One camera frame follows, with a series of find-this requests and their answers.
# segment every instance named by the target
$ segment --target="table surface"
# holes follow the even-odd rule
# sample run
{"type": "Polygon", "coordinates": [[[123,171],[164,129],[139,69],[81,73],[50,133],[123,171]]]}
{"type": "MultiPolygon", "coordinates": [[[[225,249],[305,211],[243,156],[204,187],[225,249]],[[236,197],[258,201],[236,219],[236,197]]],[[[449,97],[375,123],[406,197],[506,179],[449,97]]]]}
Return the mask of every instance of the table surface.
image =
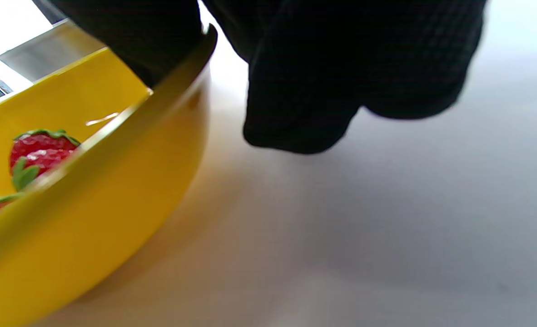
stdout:
{"type": "Polygon", "coordinates": [[[246,145],[246,69],[221,37],[185,201],[36,327],[537,327],[537,0],[491,2],[451,110],[322,155],[246,145]]]}

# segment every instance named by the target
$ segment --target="green leaf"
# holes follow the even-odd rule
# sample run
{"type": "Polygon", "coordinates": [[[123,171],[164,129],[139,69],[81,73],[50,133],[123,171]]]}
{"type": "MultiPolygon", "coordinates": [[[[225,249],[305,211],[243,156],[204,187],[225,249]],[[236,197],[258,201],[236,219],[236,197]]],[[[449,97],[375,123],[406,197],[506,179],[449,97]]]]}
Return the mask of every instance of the green leaf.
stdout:
{"type": "Polygon", "coordinates": [[[26,188],[28,184],[35,180],[40,172],[40,167],[36,165],[25,169],[24,166],[26,165],[26,162],[26,157],[20,157],[12,170],[12,184],[18,192],[23,190],[23,188],[26,188]]]}

